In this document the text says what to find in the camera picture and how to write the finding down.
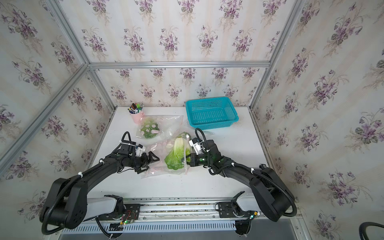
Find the teal plastic basket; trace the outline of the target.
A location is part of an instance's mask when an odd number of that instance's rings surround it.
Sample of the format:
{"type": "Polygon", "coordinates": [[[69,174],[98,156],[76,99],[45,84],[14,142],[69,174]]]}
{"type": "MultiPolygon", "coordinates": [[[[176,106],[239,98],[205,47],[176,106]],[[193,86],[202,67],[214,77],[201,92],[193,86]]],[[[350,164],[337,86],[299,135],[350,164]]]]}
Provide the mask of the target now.
{"type": "Polygon", "coordinates": [[[239,121],[237,111],[227,97],[189,100],[186,112],[190,126],[201,130],[226,128],[239,121]]]}

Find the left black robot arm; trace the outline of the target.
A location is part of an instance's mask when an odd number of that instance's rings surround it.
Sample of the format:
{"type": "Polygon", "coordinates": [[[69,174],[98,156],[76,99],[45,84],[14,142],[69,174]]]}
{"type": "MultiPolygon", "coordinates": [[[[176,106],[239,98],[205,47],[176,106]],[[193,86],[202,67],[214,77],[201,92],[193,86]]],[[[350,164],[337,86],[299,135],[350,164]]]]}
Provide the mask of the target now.
{"type": "Polygon", "coordinates": [[[53,182],[40,212],[43,235],[74,229],[89,219],[86,215],[90,210],[87,195],[107,177],[129,169],[140,174],[160,160],[153,152],[146,153],[142,145],[125,139],[129,136],[130,133],[125,132],[120,144],[95,166],[68,179],[59,178],[53,182]]]}

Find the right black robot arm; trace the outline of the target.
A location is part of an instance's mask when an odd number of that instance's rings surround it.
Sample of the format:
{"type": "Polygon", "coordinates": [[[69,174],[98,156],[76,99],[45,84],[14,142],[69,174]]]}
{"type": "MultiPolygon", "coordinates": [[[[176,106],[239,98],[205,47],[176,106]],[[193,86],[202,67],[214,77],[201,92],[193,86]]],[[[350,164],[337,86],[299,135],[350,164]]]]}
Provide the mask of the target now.
{"type": "Polygon", "coordinates": [[[195,152],[188,155],[191,167],[204,166],[212,176],[220,175],[248,186],[261,212],[273,222],[282,216],[297,215],[294,195],[273,169],[264,164],[256,169],[239,164],[221,155],[215,142],[207,140],[201,129],[196,128],[195,134],[190,141],[195,152]]]}

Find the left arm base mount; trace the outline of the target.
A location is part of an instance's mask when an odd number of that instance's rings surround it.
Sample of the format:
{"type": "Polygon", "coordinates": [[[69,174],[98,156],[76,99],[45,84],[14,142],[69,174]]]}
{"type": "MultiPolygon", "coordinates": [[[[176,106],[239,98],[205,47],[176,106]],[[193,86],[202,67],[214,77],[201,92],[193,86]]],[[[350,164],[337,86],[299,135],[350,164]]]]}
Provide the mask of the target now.
{"type": "Polygon", "coordinates": [[[125,204],[123,197],[116,195],[104,195],[104,197],[116,200],[116,204],[111,213],[98,216],[100,221],[115,220],[123,222],[125,225],[133,223],[135,220],[139,219],[140,204],[125,204]]]}

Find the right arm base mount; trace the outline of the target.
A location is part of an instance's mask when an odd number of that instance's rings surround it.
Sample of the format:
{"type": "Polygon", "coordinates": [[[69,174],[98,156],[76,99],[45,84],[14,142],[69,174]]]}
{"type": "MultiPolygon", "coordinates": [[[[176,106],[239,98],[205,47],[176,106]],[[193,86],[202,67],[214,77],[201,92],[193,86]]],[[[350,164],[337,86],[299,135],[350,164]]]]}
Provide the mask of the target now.
{"type": "Polygon", "coordinates": [[[231,200],[215,205],[220,218],[251,218],[259,216],[261,209],[252,193],[241,191],[231,200]]]}

